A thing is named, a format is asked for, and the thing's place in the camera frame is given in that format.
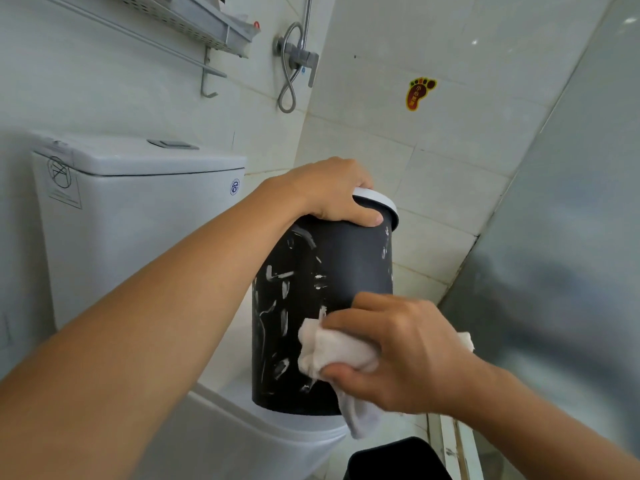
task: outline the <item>white rim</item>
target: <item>white rim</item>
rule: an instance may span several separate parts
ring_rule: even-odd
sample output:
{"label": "white rim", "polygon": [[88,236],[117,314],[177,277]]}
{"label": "white rim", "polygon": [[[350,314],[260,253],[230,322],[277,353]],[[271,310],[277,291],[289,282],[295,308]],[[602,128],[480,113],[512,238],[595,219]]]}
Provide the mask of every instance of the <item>white rim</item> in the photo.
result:
{"label": "white rim", "polygon": [[394,203],[393,200],[389,199],[389,197],[387,197],[386,195],[382,195],[380,192],[376,192],[375,190],[363,189],[361,187],[357,187],[353,191],[353,194],[356,195],[357,197],[362,197],[368,200],[373,200],[374,202],[381,203],[385,207],[388,207],[389,210],[391,210],[396,215],[396,219],[398,221],[400,220],[400,215],[398,215],[398,209],[396,207],[396,204]]}

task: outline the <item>white cloth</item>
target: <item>white cloth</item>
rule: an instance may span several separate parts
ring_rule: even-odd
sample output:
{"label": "white cloth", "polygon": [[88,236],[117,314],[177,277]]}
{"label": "white cloth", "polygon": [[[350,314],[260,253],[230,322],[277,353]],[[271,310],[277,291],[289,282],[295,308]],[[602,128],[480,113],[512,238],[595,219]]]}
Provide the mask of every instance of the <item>white cloth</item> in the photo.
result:
{"label": "white cloth", "polygon": [[[373,372],[378,367],[380,350],[376,346],[356,339],[337,330],[320,327],[321,320],[305,319],[298,331],[302,344],[298,368],[312,379],[321,379],[320,371],[330,363],[345,363],[363,372]],[[469,350],[474,350],[471,335],[459,333],[458,336]],[[347,395],[332,384],[338,405],[352,437],[359,440],[367,437],[380,423],[382,410],[375,404]]]}

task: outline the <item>toilet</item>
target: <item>toilet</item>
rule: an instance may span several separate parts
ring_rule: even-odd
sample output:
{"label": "toilet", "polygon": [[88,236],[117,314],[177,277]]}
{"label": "toilet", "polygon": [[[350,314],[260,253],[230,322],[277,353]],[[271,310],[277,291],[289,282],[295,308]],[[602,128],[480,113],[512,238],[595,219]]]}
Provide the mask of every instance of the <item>toilet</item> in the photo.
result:
{"label": "toilet", "polygon": [[[183,141],[36,137],[31,161],[57,329],[239,201],[243,157]],[[251,313],[247,292],[133,478],[303,480],[346,436],[340,416],[289,415],[252,402]]]}

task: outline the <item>metal hook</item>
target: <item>metal hook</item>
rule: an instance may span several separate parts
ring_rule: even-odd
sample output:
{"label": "metal hook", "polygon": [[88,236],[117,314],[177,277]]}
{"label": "metal hook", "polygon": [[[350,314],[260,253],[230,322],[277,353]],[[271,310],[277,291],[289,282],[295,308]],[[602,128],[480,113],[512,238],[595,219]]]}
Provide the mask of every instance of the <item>metal hook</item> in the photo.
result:
{"label": "metal hook", "polygon": [[[205,47],[205,51],[204,51],[204,65],[208,66],[210,61],[211,61],[211,47],[207,46],[207,47]],[[218,95],[218,93],[207,94],[205,92],[206,81],[207,81],[207,71],[203,70],[202,71],[202,83],[200,84],[200,95],[202,97],[207,98],[207,99],[212,99],[212,98],[216,97]]]}

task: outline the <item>person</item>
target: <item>person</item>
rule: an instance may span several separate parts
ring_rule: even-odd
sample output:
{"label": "person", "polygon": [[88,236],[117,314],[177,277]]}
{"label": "person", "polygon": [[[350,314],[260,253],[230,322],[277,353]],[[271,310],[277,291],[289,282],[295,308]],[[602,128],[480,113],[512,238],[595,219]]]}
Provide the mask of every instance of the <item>person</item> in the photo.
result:
{"label": "person", "polygon": [[[2,478],[130,475],[288,227],[306,214],[380,224],[356,187],[370,175],[337,157],[266,180],[41,345],[0,383]],[[640,478],[638,460],[468,352],[432,303],[361,293],[324,326],[381,347],[373,373],[323,370],[349,394],[460,419],[532,480]]]}

